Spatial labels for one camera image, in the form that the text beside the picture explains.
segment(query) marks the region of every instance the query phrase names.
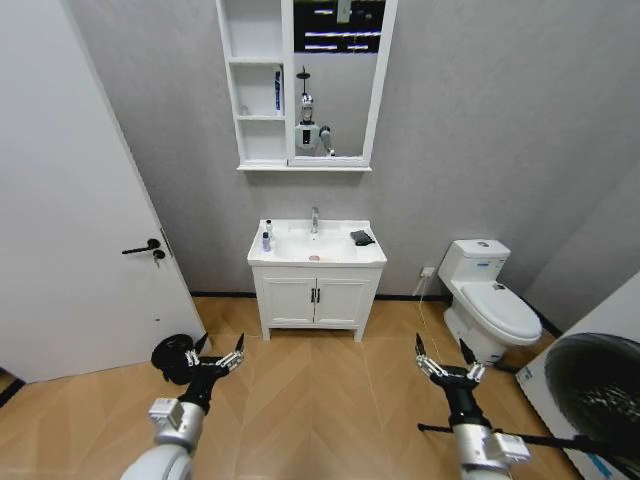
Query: washing machine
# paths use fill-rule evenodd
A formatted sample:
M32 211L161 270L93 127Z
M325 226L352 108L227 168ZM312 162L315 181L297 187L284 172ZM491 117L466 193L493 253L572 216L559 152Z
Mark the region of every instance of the washing machine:
M516 375L558 438L640 442L640 273ZM587 480L640 478L640 458L566 450Z

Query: toilet seat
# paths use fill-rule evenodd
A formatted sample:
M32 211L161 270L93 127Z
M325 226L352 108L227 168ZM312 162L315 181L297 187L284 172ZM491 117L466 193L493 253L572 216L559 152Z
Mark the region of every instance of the toilet seat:
M471 283L462 293L482 316L479 321L507 335L535 340L542 327L538 316L520 297L496 282Z

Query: power cord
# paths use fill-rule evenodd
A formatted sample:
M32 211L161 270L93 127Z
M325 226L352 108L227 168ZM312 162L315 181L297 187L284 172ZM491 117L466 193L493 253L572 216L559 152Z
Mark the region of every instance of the power cord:
M436 355L438 356L438 361L442 363L442 357L440 356L440 349L438 349L438 345L436 344L435 337L433 336L433 334L430 333L431 330L427 327L427 320L424 318L424 313L422 312L422 299L424 298L425 293L427 291L427 278L428 277L423 278L424 284L423 284L422 292L420 293L420 300L418 301L418 312L420 312L420 318L422 319L422 324L424 325L425 332L431 338L431 343L433 344L433 348L436 351Z

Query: electrical outlet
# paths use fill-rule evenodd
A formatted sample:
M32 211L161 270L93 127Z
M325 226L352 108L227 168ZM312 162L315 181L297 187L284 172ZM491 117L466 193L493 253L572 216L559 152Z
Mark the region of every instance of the electrical outlet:
M422 271L420 272L420 278L432 277L433 274L435 273L435 271L436 271L435 267L424 266L424 267L422 267Z

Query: white appliance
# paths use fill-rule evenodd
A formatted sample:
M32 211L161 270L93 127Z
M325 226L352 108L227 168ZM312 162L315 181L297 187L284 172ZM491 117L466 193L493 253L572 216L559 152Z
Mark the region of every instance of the white appliance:
M554 436L638 442L639 298L640 273L518 372L520 386ZM566 452L587 480L640 475L640 459Z
M447 327L486 365L508 347L537 342L542 333L535 312L496 281L510 254L497 240L456 240L438 270L453 295L444 314Z

